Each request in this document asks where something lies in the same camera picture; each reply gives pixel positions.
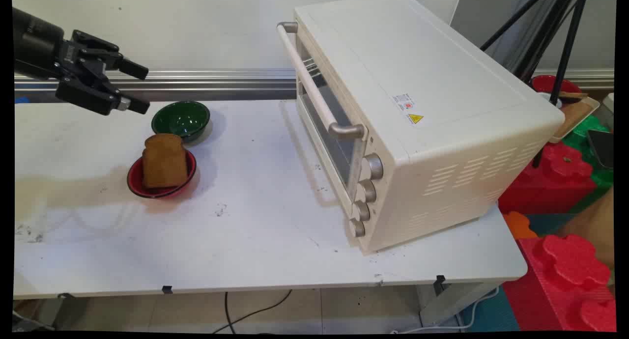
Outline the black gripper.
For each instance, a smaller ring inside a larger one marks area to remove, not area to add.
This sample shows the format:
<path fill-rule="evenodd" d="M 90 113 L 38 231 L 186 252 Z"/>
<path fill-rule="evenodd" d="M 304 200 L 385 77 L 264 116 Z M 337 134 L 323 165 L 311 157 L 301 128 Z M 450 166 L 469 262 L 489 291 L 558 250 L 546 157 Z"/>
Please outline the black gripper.
<path fill-rule="evenodd" d="M 60 80 L 55 96 L 63 102 L 74 104 L 101 115 L 112 110 L 132 111 L 145 114 L 150 102 L 119 92 L 107 82 L 107 70 L 117 70 L 135 79 L 144 80 L 149 69 L 124 57 L 119 46 L 80 30 L 74 30 L 70 40 L 56 44 L 55 64 L 59 79 L 70 77 L 77 80 Z"/>

